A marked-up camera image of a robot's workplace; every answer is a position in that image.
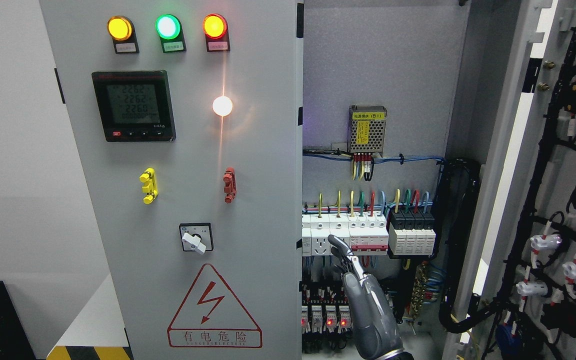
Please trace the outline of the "grey robotic right hand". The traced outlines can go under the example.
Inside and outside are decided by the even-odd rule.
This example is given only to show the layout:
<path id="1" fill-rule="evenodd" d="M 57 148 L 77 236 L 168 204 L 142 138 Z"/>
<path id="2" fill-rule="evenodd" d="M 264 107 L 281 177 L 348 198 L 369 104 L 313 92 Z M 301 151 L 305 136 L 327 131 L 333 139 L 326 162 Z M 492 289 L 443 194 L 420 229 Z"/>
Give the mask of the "grey robotic right hand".
<path id="1" fill-rule="evenodd" d="M 366 272 L 359 258 L 342 239 L 330 234 L 331 252 L 342 264 L 342 281 L 349 301 L 354 343 L 359 355 L 375 360 L 404 349 L 398 324 L 384 291 L 374 275 Z"/>

